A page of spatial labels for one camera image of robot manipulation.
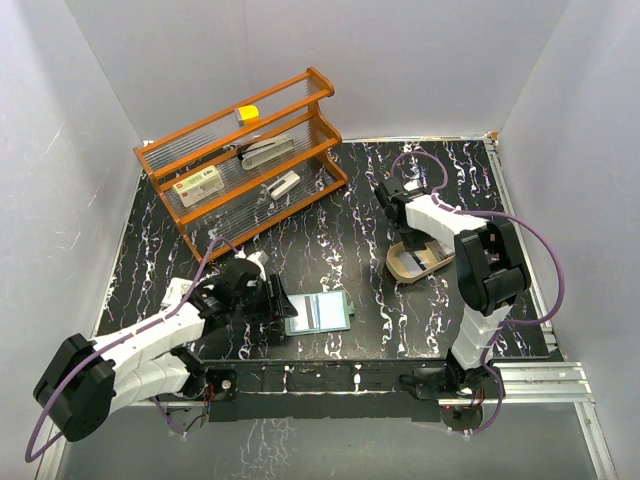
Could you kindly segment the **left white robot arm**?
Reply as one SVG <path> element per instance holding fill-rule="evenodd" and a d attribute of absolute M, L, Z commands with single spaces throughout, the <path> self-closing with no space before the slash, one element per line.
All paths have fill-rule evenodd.
<path fill-rule="evenodd" d="M 65 339 L 33 391 L 66 440 L 96 431 L 107 417 L 160 395 L 211 398 L 214 384 L 188 344 L 229 324 L 271 324 L 297 315 L 278 275 L 266 275 L 262 253 L 231 260 L 222 274 L 197 278 L 157 314 L 118 332 Z"/>

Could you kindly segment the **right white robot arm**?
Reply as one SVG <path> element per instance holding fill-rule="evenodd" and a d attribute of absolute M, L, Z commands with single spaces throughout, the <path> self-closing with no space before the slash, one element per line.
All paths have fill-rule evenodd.
<path fill-rule="evenodd" d="M 416 370 L 405 384 L 417 394 L 469 396 L 490 376 L 493 343 L 515 301 L 531 285 L 515 228 L 508 220 L 464 213 L 423 187 L 408 190 L 397 179 L 380 182 L 375 196 L 407 251 L 429 240 L 453 251 L 464 301 L 459 332 L 444 367 L 429 374 Z"/>

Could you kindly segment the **green card holder wallet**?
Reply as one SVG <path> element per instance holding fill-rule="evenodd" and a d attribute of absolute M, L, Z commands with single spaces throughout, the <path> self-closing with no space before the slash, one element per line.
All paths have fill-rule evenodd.
<path fill-rule="evenodd" d="M 354 306 L 343 290 L 290 297 L 297 314 L 285 319 L 286 335 L 302 336 L 350 329 Z"/>

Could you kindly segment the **beige card tray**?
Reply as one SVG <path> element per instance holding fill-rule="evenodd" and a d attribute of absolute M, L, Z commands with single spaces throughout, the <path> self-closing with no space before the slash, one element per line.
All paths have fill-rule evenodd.
<path fill-rule="evenodd" d="M 434 262 L 434 267 L 427 272 L 422 272 L 417 276 L 408 274 L 402 263 L 399 261 L 399 254 L 402 252 L 417 252 L 423 259 L 429 259 Z M 455 253 L 450 248 L 442 245 L 437 240 L 431 240 L 426 244 L 424 250 L 406 251 L 403 243 L 392 245 L 386 254 L 385 265 L 397 282 L 402 284 L 413 284 L 416 281 L 425 278 L 429 274 L 447 266 L 455 257 Z"/>

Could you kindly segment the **dark striped credit card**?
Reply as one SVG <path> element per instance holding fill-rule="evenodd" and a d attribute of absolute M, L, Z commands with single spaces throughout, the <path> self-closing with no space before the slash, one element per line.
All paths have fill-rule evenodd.
<path fill-rule="evenodd" d="M 423 259 L 417 252 L 402 252 L 399 254 L 398 258 L 408 274 L 411 276 L 417 276 L 434 267 L 433 261 Z"/>

